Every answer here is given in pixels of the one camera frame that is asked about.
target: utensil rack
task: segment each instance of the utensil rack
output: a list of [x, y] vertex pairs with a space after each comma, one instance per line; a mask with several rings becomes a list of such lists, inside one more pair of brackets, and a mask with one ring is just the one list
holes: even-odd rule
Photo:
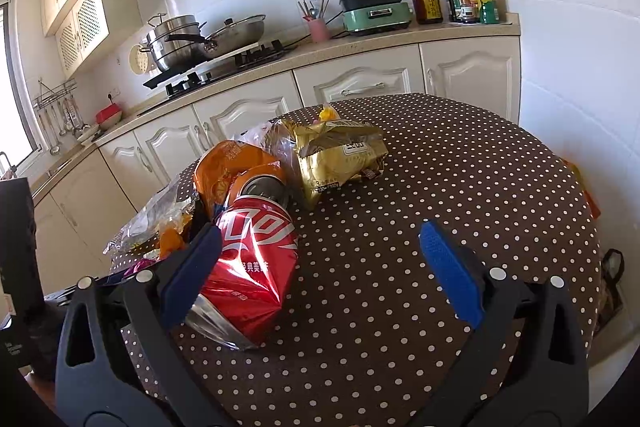
[[40, 94], [32, 100], [32, 107], [36, 111], [49, 107], [49, 105], [53, 104], [56, 100], [70, 94], [71, 91], [78, 87], [78, 83], [76, 83], [74, 79], [67, 80], [53, 89], [47, 86], [42, 79], [38, 81], [38, 84], [40, 85]]

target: pink utensil holder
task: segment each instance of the pink utensil holder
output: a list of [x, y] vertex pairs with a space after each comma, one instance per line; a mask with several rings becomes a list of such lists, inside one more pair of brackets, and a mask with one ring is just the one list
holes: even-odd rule
[[309, 33], [313, 42], [326, 42], [331, 38], [329, 28], [322, 19], [313, 19], [306, 22], [309, 25]]

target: power cord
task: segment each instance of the power cord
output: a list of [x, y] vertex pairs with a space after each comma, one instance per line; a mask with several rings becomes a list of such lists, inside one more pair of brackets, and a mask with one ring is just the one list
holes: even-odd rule
[[[342, 15], [343, 13], [344, 13], [343, 11], [339, 12], [337, 15], [335, 15], [334, 17], [332, 17], [331, 19], [329, 19], [329, 20], [326, 22], [326, 24], [328, 25], [328, 24], [329, 24], [329, 23], [331, 23], [332, 21], [336, 20], [336, 19], [337, 19], [340, 15]], [[284, 46], [284, 47], [283, 47], [283, 49], [285, 49], [285, 50], [286, 50], [286, 49], [287, 49], [287, 48], [289, 48], [290, 46], [293, 46], [294, 44], [298, 44], [299, 42], [302, 42], [303, 40], [305, 40], [307, 37], [310, 37], [310, 36], [311, 36], [311, 33], [309, 33], [308, 35], [305, 35], [304, 37], [302, 37], [301, 39], [298, 39], [297, 41], [290, 42], [289, 44], [287, 44], [286, 46]]]

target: window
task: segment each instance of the window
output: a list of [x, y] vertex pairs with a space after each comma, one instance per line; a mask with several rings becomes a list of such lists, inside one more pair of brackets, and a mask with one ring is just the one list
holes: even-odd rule
[[[4, 151], [12, 165], [19, 165], [37, 149], [33, 134], [24, 115], [9, 44], [9, 3], [0, 6], [0, 151]], [[0, 166], [4, 171], [6, 165]]]

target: table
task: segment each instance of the table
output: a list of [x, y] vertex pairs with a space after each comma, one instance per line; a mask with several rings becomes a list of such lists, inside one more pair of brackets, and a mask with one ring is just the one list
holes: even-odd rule
[[[463, 349], [457, 320], [418, 247], [437, 219], [509, 277], [567, 283], [585, 346], [600, 273], [593, 220], [574, 176], [535, 137], [480, 108], [424, 94], [334, 104], [343, 118], [382, 128], [382, 176], [295, 204], [299, 263], [278, 325], [254, 352], [230, 351], [188, 327], [173, 332], [208, 389], [243, 425], [402, 426]], [[310, 123], [319, 107], [288, 118]], [[194, 166], [183, 173], [184, 193]], [[118, 259], [117, 269], [130, 259]], [[149, 393], [161, 387], [134, 332], [126, 341]], [[518, 324], [481, 399], [498, 390]]]

